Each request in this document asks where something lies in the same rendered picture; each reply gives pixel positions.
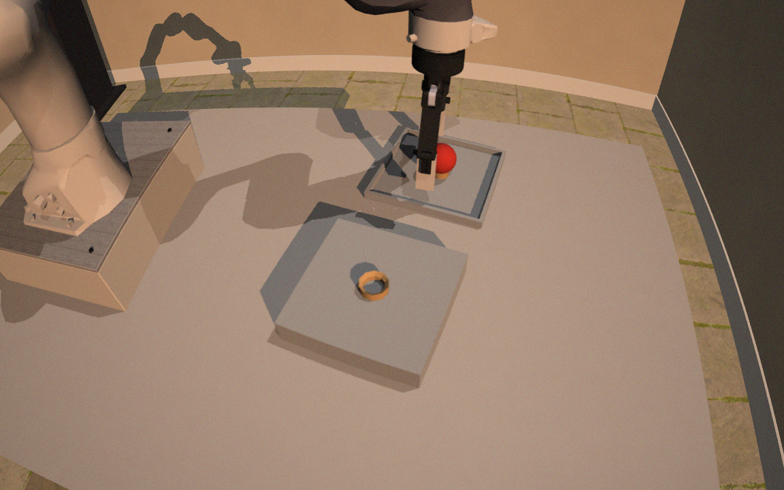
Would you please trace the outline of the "red ball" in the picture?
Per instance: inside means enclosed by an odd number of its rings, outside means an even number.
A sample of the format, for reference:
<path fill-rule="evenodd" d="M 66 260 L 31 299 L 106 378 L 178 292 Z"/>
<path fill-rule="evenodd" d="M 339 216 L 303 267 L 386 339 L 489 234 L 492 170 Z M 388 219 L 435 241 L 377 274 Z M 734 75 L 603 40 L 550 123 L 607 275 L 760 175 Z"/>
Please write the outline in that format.
<path fill-rule="evenodd" d="M 438 174 L 445 174 L 451 171 L 454 166 L 455 162 L 457 162 L 457 156 L 455 156 L 455 151 L 451 146 L 445 143 L 438 143 L 438 159 L 436 159 L 436 173 Z"/>

